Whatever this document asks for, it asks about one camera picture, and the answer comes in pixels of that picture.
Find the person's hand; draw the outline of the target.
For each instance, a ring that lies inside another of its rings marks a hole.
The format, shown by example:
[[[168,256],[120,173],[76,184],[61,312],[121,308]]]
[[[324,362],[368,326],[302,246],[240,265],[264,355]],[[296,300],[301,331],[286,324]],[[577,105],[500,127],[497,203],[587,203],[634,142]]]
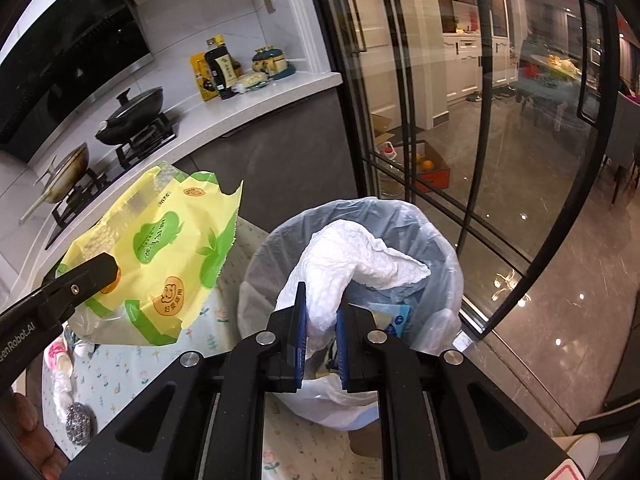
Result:
[[[60,478],[68,459],[56,446],[50,431],[40,422],[35,405],[24,394],[9,389],[2,396],[1,411],[10,416],[16,442],[43,478]]]

